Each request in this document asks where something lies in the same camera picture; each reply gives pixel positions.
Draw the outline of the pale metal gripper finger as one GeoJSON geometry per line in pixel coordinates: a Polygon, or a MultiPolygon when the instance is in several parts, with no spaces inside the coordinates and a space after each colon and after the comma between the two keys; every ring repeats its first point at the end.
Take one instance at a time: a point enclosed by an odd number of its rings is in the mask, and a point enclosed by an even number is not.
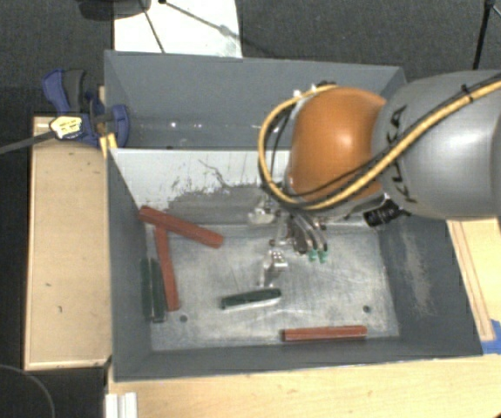
{"type": "Polygon", "coordinates": [[[261,204],[255,206],[247,214],[247,222],[250,226],[265,226],[275,222],[275,206],[270,204],[261,204]]]}
{"type": "Polygon", "coordinates": [[[284,252],[270,250],[262,264],[261,285],[263,287],[272,287],[287,269],[288,262],[284,252]]]}

